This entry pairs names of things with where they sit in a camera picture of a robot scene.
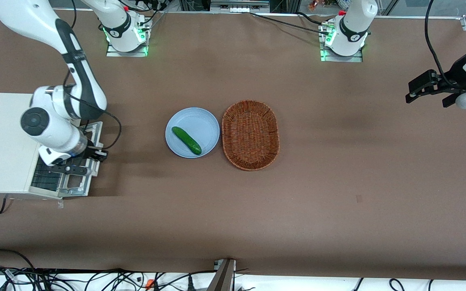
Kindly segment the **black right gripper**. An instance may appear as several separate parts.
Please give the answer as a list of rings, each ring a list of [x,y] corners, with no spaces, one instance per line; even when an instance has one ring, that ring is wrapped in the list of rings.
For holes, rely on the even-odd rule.
[[[95,160],[103,162],[108,157],[108,151],[106,150],[95,150],[93,149],[93,142],[87,139],[86,148],[79,154],[80,160]],[[54,164],[48,166],[48,172],[59,173],[63,175],[76,175],[76,176],[87,176],[89,175],[89,169],[87,167],[79,166],[77,164]]]

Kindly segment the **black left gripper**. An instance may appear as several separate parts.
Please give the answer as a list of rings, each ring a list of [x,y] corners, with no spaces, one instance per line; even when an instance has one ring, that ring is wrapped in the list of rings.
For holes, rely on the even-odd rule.
[[[443,71],[444,76],[450,84],[435,70],[427,70],[418,77],[409,81],[409,92],[405,96],[407,104],[412,103],[416,99],[426,95],[436,95],[440,93],[452,93],[442,100],[442,105],[447,108],[454,105],[459,93],[466,92],[466,54],[457,59],[448,71]]]

